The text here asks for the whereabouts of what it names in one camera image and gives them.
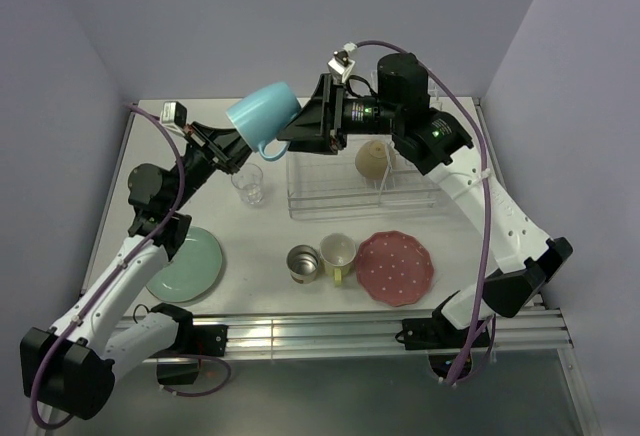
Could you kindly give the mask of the blue ceramic mug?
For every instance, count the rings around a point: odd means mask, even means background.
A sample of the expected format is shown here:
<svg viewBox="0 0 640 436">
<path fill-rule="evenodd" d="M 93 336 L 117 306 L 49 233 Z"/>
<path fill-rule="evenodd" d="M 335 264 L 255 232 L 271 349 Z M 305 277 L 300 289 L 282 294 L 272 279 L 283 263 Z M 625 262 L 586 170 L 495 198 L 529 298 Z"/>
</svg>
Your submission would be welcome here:
<svg viewBox="0 0 640 436">
<path fill-rule="evenodd" d="M 267 154 L 266 147 L 290 124 L 301 110 L 295 94 L 285 82 L 265 86 L 227 109 L 226 115 L 253 152 L 269 162 L 282 158 L 286 143 L 278 153 Z"/>
</svg>

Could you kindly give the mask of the beige ceramic bowl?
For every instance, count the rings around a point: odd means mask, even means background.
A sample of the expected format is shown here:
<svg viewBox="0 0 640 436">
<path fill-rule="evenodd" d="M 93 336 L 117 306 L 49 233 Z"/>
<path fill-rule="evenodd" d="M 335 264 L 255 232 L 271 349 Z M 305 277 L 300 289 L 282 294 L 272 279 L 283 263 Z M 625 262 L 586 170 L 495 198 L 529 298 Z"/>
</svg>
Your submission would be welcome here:
<svg viewBox="0 0 640 436">
<path fill-rule="evenodd" d="M 357 152 L 355 167 L 361 176 L 369 180 L 382 180 L 394 154 L 389 145 L 381 140 L 366 142 Z"/>
</svg>

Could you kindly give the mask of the yellow ceramic mug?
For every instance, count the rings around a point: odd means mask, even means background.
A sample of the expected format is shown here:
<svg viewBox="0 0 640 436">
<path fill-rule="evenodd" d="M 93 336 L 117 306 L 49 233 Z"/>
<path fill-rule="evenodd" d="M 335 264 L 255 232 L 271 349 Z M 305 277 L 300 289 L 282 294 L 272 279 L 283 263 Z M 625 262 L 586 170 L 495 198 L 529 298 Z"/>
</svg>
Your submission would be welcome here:
<svg viewBox="0 0 640 436">
<path fill-rule="evenodd" d="M 324 237 L 319 246 L 325 273 L 341 286 L 357 255 L 355 241 L 341 233 Z"/>
</svg>

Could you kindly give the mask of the metal tin cup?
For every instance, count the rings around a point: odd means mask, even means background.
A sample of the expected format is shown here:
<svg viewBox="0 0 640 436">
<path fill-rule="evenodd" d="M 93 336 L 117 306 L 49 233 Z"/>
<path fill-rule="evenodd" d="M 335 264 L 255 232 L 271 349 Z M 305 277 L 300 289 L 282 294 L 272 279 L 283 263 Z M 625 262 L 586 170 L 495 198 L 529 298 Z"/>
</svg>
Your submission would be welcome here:
<svg viewBox="0 0 640 436">
<path fill-rule="evenodd" d="M 287 254 L 286 265 L 291 278 L 296 283 L 308 284 L 317 276 L 320 257 L 313 247 L 297 245 Z"/>
</svg>

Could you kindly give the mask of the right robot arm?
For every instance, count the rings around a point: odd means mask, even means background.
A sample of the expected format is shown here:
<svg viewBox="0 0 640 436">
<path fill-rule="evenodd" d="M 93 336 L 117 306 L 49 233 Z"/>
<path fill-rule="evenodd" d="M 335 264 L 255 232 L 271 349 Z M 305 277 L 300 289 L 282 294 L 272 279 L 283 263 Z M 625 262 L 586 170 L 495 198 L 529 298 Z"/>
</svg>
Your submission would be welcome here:
<svg viewBox="0 0 640 436">
<path fill-rule="evenodd" d="M 434 77 L 414 54 L 382 57 L 369 96 L 352 92 L 353 65 L 347 51 L 337 52 L 278 140 L 292 152 L 335 155 L 352 134 L 390 136 L 395 150 L 451 198 L 483 239 L 476 281 L 437 308 L 435 339 L 452 346 L 482 319 L 515 316 L 569 259 L 571 244 L 540 229 L 500 184 L 475 123 L 463 126 L 431 107 Z"/>
</svg>

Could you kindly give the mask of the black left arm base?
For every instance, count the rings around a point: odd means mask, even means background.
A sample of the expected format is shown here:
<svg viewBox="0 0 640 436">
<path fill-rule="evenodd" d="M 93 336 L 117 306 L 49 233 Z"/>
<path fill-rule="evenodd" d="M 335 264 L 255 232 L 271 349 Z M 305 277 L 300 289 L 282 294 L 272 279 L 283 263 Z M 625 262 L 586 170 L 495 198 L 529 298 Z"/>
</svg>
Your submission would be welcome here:
<svg viewBox="0 0 640 436">
<path fill-rule="evenodd" d="M 178 392 L 199 393 L 220 387 L 230 378 L 225 355 L 228 326 L 197 325 L 180 349 L 157 354 L 157 382 Z"/>
</svg>

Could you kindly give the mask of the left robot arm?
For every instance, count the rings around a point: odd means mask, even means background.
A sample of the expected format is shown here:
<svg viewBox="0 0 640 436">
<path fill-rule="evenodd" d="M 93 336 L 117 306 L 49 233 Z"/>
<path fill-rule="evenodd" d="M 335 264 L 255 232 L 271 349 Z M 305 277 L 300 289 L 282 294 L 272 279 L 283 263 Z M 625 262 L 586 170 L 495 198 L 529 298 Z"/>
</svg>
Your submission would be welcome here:
<svg viewBox="0 0 640 436">
<path fill-rule="evenodd" d="M 25 395 L 36 424 L 49 428 L 39 404 L 68 417 L 94 417 L 115 383 L 157 353 L 183 355 L 195 342 L 193 316 L 160 303 L 144 320 L 116 333 L 115 326 L 148 282 L 174 258 L 191 225 L 180 208 L 217 171 L 237 172 L 251 154 L 235 129 L 192 123 L 186 147 L 170 170 L 135 167 L 127 187 L 134 219 L 117 255 L 87 292 L 49 329 L 30 329 L 20 343 Z"/>
</svg>

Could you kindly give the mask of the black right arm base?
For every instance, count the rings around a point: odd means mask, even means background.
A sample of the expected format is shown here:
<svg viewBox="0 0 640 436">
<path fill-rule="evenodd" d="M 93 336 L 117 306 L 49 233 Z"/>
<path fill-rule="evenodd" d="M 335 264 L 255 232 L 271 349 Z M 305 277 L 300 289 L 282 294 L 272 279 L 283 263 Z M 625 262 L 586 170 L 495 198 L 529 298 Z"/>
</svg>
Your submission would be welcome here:
<svg viewBox="0 0 640 436">
<path fill-rule="evenodd" d="M 454 347 L 451 325 L 444 319 L 406 318 L 401 321 L 401 330 L 395 341 L 407 351 L 440 350 Z"/>
</svg>

